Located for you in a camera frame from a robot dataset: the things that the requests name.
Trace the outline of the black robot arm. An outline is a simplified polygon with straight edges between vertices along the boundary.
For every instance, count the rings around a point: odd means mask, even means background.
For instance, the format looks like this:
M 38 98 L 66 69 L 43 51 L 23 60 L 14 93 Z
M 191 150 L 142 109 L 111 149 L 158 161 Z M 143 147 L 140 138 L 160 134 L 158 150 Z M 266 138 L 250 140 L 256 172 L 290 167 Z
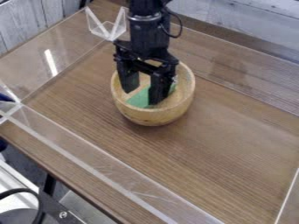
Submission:
M 116 39 L 114 55 L 120 84 L 128 94 L 140 86 L 139 73 L 151 77 L 148 104 L 156 105 L 170 94 L 179 60 L 168 53 L 171 15 L 167 7 L 172 0 L 131 0 L 127 20 L 128 41 Z

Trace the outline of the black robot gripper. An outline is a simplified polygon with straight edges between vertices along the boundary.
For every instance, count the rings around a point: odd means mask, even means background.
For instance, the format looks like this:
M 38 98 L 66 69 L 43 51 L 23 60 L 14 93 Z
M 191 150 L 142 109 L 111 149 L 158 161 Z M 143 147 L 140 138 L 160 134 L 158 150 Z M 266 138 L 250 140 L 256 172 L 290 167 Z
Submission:
M 139 73 L 151 75 L 148 90 L 150 104 L 156 105 L 170 94 L 179 60 L 168 52 L 171 15 L 155 12 L 152 15 L 128 14 L 130 40 L 116 39 L 115 62 L 124 92 L 128 94 L 140 85 Z

